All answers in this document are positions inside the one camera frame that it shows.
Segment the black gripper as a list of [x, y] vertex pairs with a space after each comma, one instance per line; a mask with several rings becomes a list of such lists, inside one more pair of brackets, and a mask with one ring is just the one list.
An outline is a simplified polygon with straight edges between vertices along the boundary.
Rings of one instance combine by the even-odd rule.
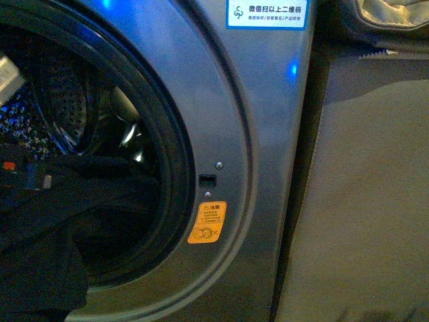
[[52, 181], [44, 163], [1, 159], [2, 189], [50, 189]]

